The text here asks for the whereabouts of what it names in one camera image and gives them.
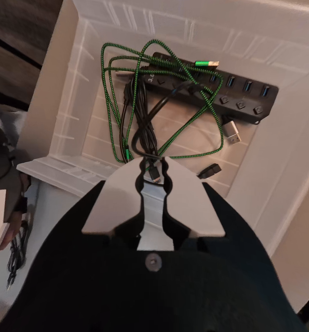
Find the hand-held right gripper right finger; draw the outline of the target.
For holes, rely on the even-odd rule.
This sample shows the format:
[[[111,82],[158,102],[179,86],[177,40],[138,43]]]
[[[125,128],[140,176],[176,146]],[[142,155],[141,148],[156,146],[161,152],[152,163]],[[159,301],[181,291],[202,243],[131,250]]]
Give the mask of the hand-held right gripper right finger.
[[[224,237],[224,228],[195,173],[169,157],[162,158],[164,177],[163,219],[170,219],[187,237]]]

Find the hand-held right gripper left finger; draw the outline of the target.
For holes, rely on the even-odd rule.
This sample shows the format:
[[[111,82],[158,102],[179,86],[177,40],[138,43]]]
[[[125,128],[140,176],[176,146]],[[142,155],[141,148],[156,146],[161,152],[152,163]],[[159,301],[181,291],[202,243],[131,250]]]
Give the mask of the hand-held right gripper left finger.
[[[146,161],[136,158],[107,180],[82,228],[83,234],[140,235],[144,228]]]

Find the black braided cable blue plugs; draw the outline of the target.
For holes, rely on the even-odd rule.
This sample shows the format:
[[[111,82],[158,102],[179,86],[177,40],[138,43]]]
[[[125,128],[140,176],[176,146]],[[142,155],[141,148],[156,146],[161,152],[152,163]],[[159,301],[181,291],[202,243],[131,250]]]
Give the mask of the black braided cable blue plugs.
[[[192,81],[184,81],[169,91],[159,102],[155,104],[152,110],[148,110],[148,101],[143,102],[145,110],[141,111],[141,116],[137,120],[138,129],[131,141],[132,150],[139,156],[145,157],[148,163],[148,172],[151,181],[145,180],[148,184],[162,186],[161,176],[155,163],[160,159],[160,153],[157,148],[157,137],[152,126],[152,119],[159,111],[181,90],[188,90],[191,93],[201,92],[205,88],[204,84],[196,84]]]

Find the clear plastic bin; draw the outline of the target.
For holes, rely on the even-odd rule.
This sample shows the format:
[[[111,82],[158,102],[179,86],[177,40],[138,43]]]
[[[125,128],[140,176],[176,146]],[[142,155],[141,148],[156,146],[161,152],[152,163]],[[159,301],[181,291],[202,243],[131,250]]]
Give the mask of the clear plastic bin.
[[[64,1],[19,140],[17,168],[82,197],[116,161],[101,82],[105,42],[141,51],[151,39],[177,56],[218,58],[219,69],[279,88],[242,141],[175,159],[207,180],[272,256],[309,189],[309,7],[286,1]]]

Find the person's left hand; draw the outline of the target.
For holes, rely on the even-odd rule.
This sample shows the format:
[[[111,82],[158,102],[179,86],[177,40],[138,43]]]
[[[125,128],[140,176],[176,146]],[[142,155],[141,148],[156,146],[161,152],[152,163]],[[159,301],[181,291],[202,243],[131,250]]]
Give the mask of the person's left hand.
[[[0,251],[5,249],[7,245],[16,237],[19,233],[22,225],[22,219],[9,223],[9,227],[5,233],[5,236],[0,244]]]

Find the black USB plug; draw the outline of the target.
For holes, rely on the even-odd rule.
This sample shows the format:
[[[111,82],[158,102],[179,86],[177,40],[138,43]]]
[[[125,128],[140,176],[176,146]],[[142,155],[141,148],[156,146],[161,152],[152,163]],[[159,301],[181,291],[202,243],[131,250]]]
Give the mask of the black USB plug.
[[[199,179],[207,179],[211,176],[214,176],[215,174],[219,173],[221,171],[221,167],[219,164],[214,163],[203,169],[202,171],[199,172],[197,175]]]

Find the black USB hub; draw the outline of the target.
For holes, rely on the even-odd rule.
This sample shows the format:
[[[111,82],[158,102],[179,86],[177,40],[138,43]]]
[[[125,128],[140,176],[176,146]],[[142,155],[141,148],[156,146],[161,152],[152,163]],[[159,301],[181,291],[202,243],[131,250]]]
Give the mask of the black USB hub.
[[[237,74],[215,69],[215,74],[193,74],[200,83],[215,92],[212,107],[216,114],[258,125],[268,117],[277,98],[279,88]],[[182,79],[171,74],[144,74],[146,89],[165,96],[182,83]],[[181,90],[173,97],[176,101],[202,108],[206,103],[199,92]]]

